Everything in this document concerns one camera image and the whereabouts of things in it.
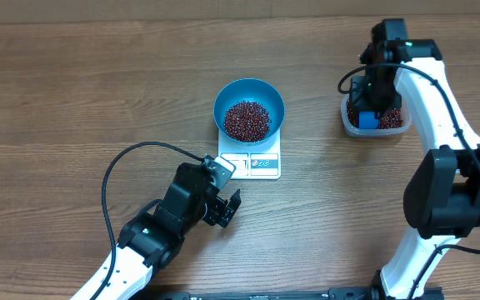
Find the blue plastic scoop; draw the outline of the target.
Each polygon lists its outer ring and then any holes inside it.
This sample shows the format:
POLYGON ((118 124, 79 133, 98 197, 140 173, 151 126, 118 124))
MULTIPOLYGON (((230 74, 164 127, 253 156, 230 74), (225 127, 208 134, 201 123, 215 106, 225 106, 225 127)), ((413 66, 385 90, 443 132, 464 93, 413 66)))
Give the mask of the blue plastic scoop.
POLYGON ((380 124, 379 112, 362 111, 358 114, 357 125, 360 129, 378 129, 380 124))

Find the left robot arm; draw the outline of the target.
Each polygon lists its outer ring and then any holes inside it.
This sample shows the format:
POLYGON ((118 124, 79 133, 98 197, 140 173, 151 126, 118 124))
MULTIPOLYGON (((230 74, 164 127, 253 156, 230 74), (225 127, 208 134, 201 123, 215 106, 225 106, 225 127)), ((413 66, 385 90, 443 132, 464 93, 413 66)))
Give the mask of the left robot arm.
POLYGON ((181 164, 164 199, 150 202, 122 228, 116 257, 108 257, 72 297, 129 299, 179 254, 185 235, 199 221, 225 228, 241 204, 240 192, 228 201, 218 193, 234 171, 222 157, 181 164))

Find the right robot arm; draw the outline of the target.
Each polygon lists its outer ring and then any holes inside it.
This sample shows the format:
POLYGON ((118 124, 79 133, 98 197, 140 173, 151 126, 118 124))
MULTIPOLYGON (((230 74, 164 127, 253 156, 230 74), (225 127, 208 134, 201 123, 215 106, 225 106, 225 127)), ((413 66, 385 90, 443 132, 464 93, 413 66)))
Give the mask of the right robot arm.
POLYGON ((427 280, 449 250, 480 228, 480 137, 449 86, 442 54, 431 39, 411 39, 401 18, 371 31, 360 67, 343 78, 342 123, 348 135, 383 137, 382 120, 405 108, 424 158, 403 194, 407 220, 392 259, 369 287, 333 288, 333 299, 440 299, 427 280))

